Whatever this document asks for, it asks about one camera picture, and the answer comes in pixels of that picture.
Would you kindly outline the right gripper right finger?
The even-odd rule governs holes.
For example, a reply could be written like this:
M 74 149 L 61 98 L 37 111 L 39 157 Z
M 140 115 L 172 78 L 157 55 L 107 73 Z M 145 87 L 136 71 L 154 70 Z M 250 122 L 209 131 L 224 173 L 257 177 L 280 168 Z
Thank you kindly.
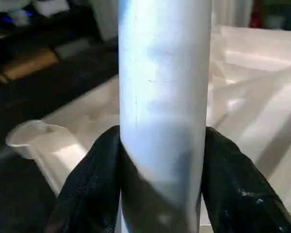
M 201 191 L 215 233 L 291 233 L 291 215 L 239 147 L 206 128 Z

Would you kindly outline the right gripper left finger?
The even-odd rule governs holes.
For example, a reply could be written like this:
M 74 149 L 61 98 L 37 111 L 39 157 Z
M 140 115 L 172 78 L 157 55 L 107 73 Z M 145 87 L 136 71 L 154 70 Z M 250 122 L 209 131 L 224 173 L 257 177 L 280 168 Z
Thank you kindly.
M 112 126 L 94 142 L 68 175 L 47 233 L 113 233 L 120 197 L 120 128 Z

